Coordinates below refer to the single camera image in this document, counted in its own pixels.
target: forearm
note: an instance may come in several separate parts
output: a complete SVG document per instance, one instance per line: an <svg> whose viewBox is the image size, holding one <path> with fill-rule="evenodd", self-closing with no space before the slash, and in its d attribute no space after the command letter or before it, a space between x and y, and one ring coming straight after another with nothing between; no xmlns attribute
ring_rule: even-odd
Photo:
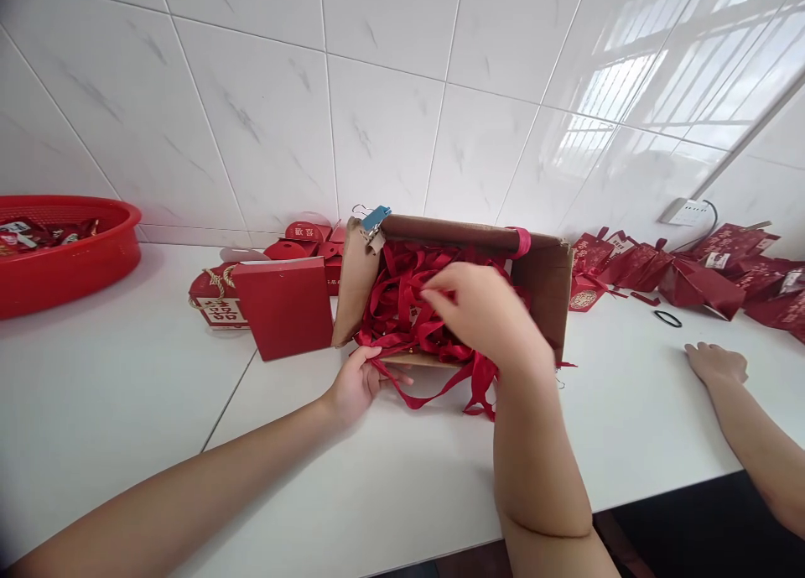
<svg viewBox="0 0 805 578"><path fill-rule="evenodd" d="M706 381L721 430L781 523L805 538L805 450L736 381Z"/></svg>
<svg viewBox="0 0 805 578"><path fill-rule="evenodd" d="M500 513L540 534L589 534L589 500L564 428L549 362L520 362L502 370L494 460Z"/></svg>
<svg viewBox="0 0 805 578"><path fill-rule="evenodd" d="M12 575L167 575L339 431L317 400L137 484L23 557Z"/></svg>

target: cardboard box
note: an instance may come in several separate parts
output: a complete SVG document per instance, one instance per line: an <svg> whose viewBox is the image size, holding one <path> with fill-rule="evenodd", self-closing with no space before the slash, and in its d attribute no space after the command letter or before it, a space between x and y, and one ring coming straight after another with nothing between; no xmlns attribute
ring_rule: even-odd
<svg viewBox="0 0 805 578"><path fill-rule="evenodd" d="M385 238L414 240L429 244L459 247L475 246L482 252L514 253L519 236L506 228L443 221L427 217L390 215L382 223ZM564 327L568 319L573 252L570 245L556 237L531 235L531 250L512 262L512 281L526 289L531 297L531 316L554 349L556 361L562 361ZM351 218L346 240L338 310L332 343L342 347L352 340L363 320L366 302L380 268L380 255L366 245L361 221ZM427 366L447 366L429 354L401 354L384 362L404 362Z"/></svg>

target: red ribbon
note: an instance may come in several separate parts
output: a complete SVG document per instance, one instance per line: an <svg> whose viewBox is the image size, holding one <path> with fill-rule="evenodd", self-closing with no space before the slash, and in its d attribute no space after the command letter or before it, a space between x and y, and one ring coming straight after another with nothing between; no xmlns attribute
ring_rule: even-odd
<svg viewBox="0 0 805 578"><path fill-rule="evenodd" d="M507 258L518 259L531 248L531 235L522 228L517 231L520 241L517 252L511 255L487 257L473 247L427 247L418 242L386 241L383 246L384 264L372 287L369 302L366 304L361 329L355 341L361 346L382 347L383 351L369 360L377 370L387 377L399 392L400 397L410 409L420 409L432 399L438 398L458 383L471 378L470 401L464 408L467 414L485 413L495 420L495 410L486 399L486 392L492 381L499 378L495 363L479 352L461 343L444 325L444 321L434 312L431 305L422 299L423 285L444 266L454 261L466 261L479 265L492 266L506 281L511 283L504 269ZM527 292L519 287L514 289L529 306ZM466 362L466 364L430 398L415 398L400 387L400 383L381 362L384 357L401 351L412 351L415 347L434 354L440 362Z"/></svg>

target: person's right hand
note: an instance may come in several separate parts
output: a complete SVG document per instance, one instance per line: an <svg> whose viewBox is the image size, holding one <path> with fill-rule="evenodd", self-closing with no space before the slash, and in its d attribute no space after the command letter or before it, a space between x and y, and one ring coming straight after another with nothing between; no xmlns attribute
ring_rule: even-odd
<svg viewBox="0 0 805 578"><path fill-rule="evenodd" d="M455 291L455 302L441 291ZM422 297L467 346L497 366L537 362L553 374L553 350L517 293L494 268L451 263L425 283Z"/></svg>
<svg viewBox="0 0 805 578"><path fill-rule="evenodd" d="M708 385L713 379L727 379L736 383L745 383L748 365L746 358L737 351L728 351L723 347L708 345L702 341L696 347L688 343L685 346L688 362L702 383Z"/></svg>

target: red plastic basket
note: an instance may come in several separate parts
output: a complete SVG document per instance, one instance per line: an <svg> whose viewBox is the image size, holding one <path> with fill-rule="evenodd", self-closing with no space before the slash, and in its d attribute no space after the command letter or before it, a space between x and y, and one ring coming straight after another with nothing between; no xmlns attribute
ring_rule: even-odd
<svg viewBox="0 0 805 578"><path fill-rule="evenodd" d="M98 218L98 233L63 247L0 258L9 295L0 320L31 314L104 289L140 262L137 207L89 196L0 196L0 223L28 217L39 224Z"/></svg>

